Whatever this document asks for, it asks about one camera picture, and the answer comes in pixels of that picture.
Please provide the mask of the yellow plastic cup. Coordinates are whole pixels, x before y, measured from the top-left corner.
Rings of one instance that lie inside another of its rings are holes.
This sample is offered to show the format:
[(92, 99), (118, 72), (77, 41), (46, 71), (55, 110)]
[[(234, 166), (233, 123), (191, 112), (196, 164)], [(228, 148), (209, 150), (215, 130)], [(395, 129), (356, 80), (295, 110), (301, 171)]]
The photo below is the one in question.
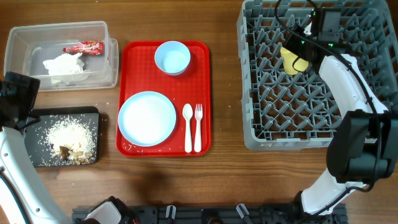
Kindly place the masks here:
[(304, 72), (309, 66), (309, 62), (295, 55), (291, 51), (282, 47), (280, 50), (283, 59), (285, 73), (288, 75), (296, 75), (298, 72)]

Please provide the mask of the white napkin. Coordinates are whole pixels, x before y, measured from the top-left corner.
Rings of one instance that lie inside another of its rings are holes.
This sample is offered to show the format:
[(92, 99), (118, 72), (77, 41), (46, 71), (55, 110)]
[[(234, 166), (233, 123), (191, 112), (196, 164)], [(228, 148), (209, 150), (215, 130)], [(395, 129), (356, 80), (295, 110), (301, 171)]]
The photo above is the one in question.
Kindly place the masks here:
[(88, 77), (88, 69), (84, 69), (85, 63), (80, 59), (82, 53), (62, 54), (55, 59), (43, 61), (48, 70), (50, 81), (53, 85), (83, 81)]

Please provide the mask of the red snack wrapper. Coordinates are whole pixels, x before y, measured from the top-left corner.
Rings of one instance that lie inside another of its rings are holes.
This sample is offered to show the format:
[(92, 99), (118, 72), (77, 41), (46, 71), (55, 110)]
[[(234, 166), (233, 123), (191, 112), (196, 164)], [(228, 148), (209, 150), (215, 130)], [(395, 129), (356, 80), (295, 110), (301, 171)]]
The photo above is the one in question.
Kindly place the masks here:
[(63, 52), (102, 55), (104, 53), (104, 43), (100, 41), (83, 41), (74, 46), (63, 48)]

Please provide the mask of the large light blue plate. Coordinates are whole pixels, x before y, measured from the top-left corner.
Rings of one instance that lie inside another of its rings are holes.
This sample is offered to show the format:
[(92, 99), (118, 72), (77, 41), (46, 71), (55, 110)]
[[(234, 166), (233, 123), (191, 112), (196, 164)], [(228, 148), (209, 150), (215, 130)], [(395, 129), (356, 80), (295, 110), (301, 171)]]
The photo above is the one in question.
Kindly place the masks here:
[(174, 131), (177, 112), (172, 102), (156, 91), (142, 91), (129, 97), (118, 114), (118, 128), (130, 143), (152, 147)]

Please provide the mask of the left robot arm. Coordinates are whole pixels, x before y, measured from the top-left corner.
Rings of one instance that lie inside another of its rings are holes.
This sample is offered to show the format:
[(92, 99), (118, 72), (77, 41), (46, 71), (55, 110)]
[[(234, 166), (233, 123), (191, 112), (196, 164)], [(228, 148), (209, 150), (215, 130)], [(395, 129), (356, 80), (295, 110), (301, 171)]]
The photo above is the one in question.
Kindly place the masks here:
[(73, 223), (49, 194), (27, 153), (23, 130), (40, 122), (31, 114), (40, 80), (6, 72), (1, 81), (1, 207), (10, 223)]

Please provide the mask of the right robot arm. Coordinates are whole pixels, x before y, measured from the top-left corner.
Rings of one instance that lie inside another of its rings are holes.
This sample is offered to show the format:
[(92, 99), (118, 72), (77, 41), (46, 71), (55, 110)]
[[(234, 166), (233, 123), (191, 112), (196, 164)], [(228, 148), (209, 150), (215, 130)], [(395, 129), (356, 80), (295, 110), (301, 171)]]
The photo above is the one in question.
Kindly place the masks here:
[(314, 220), (354, 191), (369, 192), (379, 179), (391, 176), (397, 162), (397, 116), (389, 112), (366, 83), (357, 59), (338, 45), (340, 12), (314, 7), (311, 23), (290, 32), (281, 50), (288, 75), (313, 65), (327, 84), (343, 119), (326, 154), (326, 170), (299, 192), (290, 216)]

